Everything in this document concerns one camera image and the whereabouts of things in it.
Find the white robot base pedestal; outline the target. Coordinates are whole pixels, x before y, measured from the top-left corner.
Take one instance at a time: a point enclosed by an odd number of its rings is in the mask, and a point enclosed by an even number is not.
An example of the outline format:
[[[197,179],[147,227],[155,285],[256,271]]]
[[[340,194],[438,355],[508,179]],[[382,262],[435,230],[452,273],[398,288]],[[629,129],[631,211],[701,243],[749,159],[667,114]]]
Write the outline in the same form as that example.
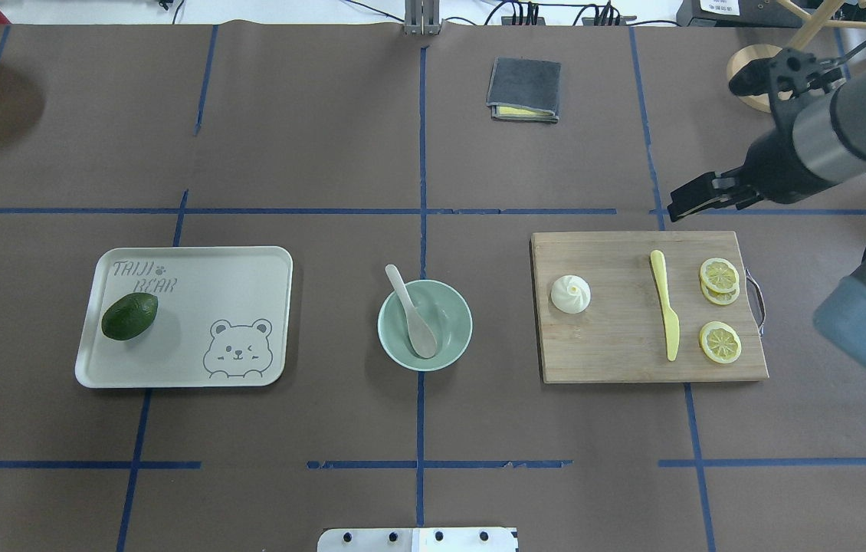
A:
[[[518,551],[516,528],[375,527],[322,532],[317,551]]]

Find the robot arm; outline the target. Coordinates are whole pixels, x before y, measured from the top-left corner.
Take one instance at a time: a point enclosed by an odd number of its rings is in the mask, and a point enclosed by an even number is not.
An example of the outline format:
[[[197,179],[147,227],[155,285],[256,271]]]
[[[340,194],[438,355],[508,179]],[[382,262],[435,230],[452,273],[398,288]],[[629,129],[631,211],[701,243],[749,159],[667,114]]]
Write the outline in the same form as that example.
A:
[[[671,193],[678,221],[710,209],[788,205],[866,179],[866,69],[845,76],[843,57],[786,47],[730,78],[739,97],[765,94],[773,128],[737,168],[704,172]],[[866,240],[860,261],[815,309],[819,334],[866,369]]]

